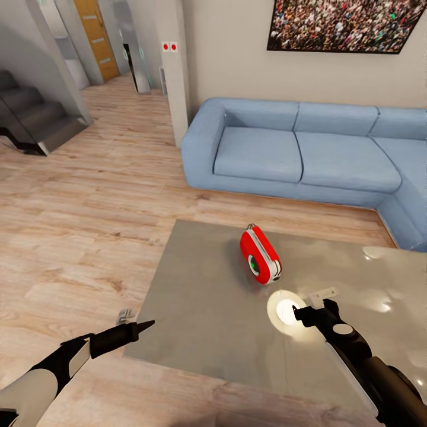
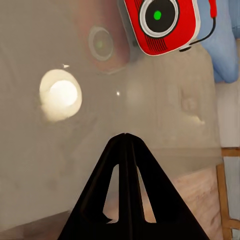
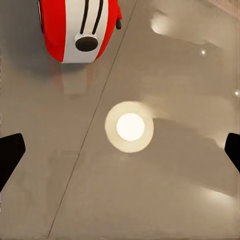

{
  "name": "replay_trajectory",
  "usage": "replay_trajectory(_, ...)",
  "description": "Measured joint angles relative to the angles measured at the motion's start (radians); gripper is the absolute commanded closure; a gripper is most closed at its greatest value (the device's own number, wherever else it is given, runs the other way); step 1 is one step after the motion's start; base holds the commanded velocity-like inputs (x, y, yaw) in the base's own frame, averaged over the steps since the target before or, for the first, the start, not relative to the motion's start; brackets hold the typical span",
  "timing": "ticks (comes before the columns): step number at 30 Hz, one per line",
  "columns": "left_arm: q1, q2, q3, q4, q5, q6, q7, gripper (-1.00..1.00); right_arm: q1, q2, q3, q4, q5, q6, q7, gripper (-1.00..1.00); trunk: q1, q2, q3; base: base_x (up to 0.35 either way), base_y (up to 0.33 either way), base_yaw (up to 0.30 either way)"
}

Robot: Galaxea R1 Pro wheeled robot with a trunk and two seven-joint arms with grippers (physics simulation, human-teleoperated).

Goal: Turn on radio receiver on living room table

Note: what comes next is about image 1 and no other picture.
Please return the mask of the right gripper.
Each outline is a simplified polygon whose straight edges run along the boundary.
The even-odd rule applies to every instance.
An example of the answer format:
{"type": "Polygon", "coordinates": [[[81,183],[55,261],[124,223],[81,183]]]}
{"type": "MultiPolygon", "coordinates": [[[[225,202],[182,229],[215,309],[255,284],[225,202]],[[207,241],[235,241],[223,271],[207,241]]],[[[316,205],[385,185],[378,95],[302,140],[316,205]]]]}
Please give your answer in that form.
{"type": "Polygon", "coordinates": [[[334,301],[324,301],[324,308],[315,309],[312,306],[297,309],[295,305],[292,306],[294,316],[297,321],[302,320],[305,328],[316,326],[319,329],[319,321],[325,316],[334,316],[340,318],[337,304],[334,301]]]}

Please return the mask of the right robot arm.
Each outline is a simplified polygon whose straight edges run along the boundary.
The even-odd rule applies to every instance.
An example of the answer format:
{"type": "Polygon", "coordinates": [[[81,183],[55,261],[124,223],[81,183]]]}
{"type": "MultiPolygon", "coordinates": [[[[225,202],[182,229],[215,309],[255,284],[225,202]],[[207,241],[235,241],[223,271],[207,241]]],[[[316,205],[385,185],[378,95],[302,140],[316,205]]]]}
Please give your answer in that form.
{"type": "Polygon", "coordinates": [[[372,351],[353,326],[340,319],[337,304],[329,300],[337,288],[308,294],[311,305],[297,309],[297,321],[305,328],[316,326],[324,335],[326,348],[369,411],[386,427],[427,427],[427,405],[416,387],[392,365],[372,351]]]}

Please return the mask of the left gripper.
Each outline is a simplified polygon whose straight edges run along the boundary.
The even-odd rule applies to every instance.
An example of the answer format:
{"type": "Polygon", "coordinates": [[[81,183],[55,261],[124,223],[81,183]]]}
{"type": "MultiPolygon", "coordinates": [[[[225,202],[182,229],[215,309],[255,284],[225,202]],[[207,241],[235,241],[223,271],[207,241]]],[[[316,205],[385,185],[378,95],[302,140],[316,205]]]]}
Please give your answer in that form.
{"type": "Polygon", "coordinates": [[[154,324],[155,320],[146,321],[140,324],[138,324],[137,322],[132,322],[129,324],[124,323],[106,330],[109,339],[108,352],[122,347],[130,342],[135,342],[139,340],[138,333],[146,330],[154,324]]]}

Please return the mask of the radio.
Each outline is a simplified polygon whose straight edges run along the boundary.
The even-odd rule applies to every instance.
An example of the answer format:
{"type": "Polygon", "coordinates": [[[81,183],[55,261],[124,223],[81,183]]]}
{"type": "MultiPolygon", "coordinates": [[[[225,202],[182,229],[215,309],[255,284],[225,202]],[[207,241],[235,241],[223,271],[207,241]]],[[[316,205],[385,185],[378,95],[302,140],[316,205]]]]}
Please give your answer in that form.
{"type": "Polygon", "coordinates": [[[279,279],[281,261],[258,226],[249,225],[241,236],[240,248],[258,283],[266,285],[279,279]]]}

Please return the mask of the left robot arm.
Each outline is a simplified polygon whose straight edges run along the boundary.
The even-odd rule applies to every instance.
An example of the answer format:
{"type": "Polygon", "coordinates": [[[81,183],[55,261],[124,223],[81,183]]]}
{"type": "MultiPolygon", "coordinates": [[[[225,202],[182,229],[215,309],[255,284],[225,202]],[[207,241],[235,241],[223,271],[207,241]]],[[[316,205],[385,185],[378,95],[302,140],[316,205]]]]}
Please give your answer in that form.
{"type": "Polygon", "coordinates": [[[0,390],[0,427],[36,427],[55,397],[88,361],[139,340],[138,333],[155,320],[138,324],[128,318],[136,310],[121,309],[116,327],[62,342],[61,347],[0,390]]]}

